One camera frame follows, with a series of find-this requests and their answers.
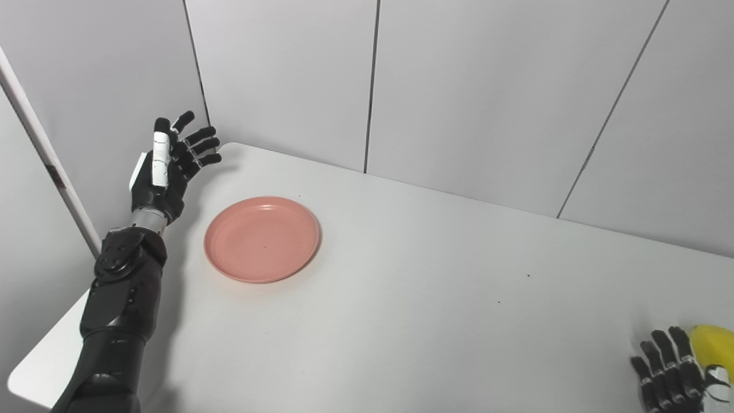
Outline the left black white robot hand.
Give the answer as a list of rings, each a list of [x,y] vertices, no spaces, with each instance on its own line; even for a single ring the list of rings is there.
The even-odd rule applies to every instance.
[[[149,210],[170,225],[184,211],[184,196],[194,176],[222,162],[215,127],[205,126],[182,136],[194,118],[193,111],[186,111],[174,121],[165,117],[155,120],[153,148],[137,162],[131,176],[133,213]]]

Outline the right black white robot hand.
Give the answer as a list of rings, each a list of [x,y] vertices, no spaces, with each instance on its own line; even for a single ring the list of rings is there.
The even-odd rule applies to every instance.
[[[651,332],[631,358],[645,412],[731,412],[733,334],[719,326]]]

